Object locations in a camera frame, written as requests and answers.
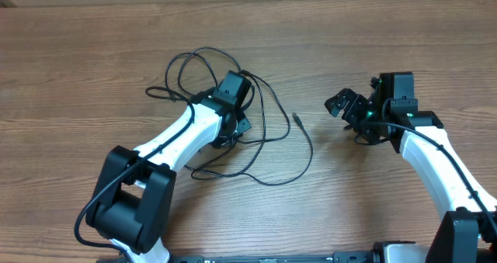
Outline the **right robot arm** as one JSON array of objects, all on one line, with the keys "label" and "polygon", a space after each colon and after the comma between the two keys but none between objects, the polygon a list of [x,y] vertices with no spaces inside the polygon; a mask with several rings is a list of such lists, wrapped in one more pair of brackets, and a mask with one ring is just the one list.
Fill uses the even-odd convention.
[{"label": "right robot arm", "polygon": [[496,199],[458,157],[437,115],[419,110],[413,73],[382,73],[370,85],[370,97],[344,88],[325,101],[325,108],[346,121],[358,144],[391,143],[422,180],[441,223],[428,247],[413,241],[383,241],[371,251],[336,252],[332,260],[494,262]]}]

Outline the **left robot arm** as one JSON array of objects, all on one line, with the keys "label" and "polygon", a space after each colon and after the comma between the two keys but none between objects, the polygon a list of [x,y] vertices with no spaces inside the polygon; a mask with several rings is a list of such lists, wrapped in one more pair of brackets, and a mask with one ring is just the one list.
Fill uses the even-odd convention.
[{"label": "left robot arm", "polygon": [[165,131],[133,150],[116,146],[106,156],[85,221],[124,262],[168,262],[161,236],[177,173],[201,148],[231,146],[250,129],[242,103],[252,84],[229,71],[213,88],[186,100],[186,111]]}]

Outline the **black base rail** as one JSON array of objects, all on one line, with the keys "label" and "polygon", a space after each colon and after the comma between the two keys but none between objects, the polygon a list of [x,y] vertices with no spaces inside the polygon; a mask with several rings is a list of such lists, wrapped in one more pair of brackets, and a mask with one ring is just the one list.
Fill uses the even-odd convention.
[{"label": "black base rail", "polygon": [[164,262],[164,263],[380,263],[384,262],[383,248],[390,244],[414,244],[414,241],[376,242],[369,251],[336,251],[333,254],[301,254],[301,255],[267,255],[267,256],[234,256],[210,257],[201,255],[162,255],[161,258],[146,258],[144,255],[132,259],[131,262]]}]

